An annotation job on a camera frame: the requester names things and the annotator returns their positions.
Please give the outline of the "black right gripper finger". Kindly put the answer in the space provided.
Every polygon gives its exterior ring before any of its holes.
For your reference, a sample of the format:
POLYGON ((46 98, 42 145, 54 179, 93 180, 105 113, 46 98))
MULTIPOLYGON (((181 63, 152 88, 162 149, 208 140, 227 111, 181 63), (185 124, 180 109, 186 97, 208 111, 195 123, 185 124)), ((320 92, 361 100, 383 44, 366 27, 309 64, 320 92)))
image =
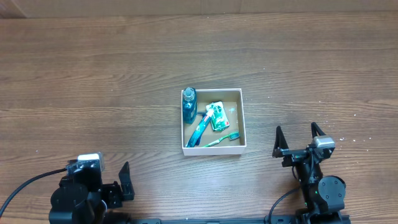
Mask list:
POLYGON ((325 136, 326 134, 321 130, 316 122, 311 123, 312 138, 317 136, 325 136))
POLYGON ((280 126, 276 127, 274 149, 285 150, 288 148, 289 146, 287 144, 287 141, 285 140, 282 128, 280 126))

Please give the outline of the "green toothbrush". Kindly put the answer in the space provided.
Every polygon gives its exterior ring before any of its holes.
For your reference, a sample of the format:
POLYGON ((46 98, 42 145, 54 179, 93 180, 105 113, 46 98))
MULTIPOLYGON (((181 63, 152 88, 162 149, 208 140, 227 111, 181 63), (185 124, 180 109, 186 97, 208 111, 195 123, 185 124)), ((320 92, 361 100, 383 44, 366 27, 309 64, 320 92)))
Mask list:
POLYGON ((237 140, 239 138, 240 138, 239 133, 238 132, 233 132, 233 133, 230 133, 230 134, 228 134, 226 136, 223 136, 223 137, 221 137, 221 138, 219 138, 219 139, 217 139, 217 140, 205 145, 204 147, 213 147, 213 146, 219 144, 220 142, 222 142, 225 139, 229 139, 230 141, 234 141, 234 140, 237 140))

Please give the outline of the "green soap package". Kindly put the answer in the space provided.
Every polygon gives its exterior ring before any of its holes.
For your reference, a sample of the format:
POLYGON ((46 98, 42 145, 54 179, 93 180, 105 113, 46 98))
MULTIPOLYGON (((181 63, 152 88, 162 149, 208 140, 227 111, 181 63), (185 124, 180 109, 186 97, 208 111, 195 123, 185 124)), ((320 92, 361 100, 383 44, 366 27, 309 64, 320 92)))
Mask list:
POLYGON ((206 110, 213 110, 213 115, 211 116, 211 127, 213 131, 223 131, 229 127, 229 121, 224 110, 224 105, 222 101, 217 101, 206 105, 206 110))

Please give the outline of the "teal toothpaste tube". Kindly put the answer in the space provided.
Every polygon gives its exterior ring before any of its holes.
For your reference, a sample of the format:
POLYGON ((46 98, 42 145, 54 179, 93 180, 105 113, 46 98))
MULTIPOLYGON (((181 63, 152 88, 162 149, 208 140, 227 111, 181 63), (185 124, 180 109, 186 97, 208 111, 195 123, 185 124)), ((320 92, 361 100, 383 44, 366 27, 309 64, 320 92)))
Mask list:
POLYGON ((198 126, 195 128, 185 147, 195 147, 197 145, 198 140, 201 138, 202 134, 205 132, 206 127, 211 121, 211 117, 213 116, 213 114, 214 109, 209 109, 207 111, 206 115, 204 115, 198 126))

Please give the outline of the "blue mouthwash bottle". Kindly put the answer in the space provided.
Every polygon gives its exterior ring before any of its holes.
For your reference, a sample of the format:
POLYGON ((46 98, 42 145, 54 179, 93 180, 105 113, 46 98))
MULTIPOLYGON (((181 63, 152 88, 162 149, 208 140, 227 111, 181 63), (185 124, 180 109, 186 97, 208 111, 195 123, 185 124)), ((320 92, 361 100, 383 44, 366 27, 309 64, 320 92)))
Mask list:
POLYGON ((182 100, 183 121, 187 124, 192 124, 197 115, 197 93, 196 89, 187 87, 184 89, 182 100))

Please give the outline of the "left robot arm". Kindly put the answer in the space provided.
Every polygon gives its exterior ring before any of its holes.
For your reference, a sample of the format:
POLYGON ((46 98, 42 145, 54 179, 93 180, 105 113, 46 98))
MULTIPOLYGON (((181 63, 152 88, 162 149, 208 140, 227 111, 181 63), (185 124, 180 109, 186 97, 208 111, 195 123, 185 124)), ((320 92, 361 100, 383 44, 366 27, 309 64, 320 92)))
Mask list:
POLYGON ((128 162, 119 171, 119 181, 111 184, 103 183, 99 160, 71 161, 66 170, 50 199, 50 223, 102 223, 108 209, 134 200, 128 162))

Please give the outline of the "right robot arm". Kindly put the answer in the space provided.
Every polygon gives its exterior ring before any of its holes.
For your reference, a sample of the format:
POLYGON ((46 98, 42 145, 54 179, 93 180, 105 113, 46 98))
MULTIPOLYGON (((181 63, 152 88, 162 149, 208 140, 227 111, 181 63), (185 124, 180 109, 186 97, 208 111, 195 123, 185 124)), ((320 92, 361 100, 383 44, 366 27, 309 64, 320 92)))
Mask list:
POLYGON ((283 167, 291 167, 299 186, 281 196, 271 207, 265 223, 349 224, 343 215, 346 184, 335 175, 324 176, 320 163, 331 157, 335 141, 317 123, 311 123, 312 141, 304 149, 290 150, 280 126, 276 127, 272 156, 282 158, 283 167), (276 206, 292 193, 301 191, 305 207, 293 215, 274 215, 276 206))

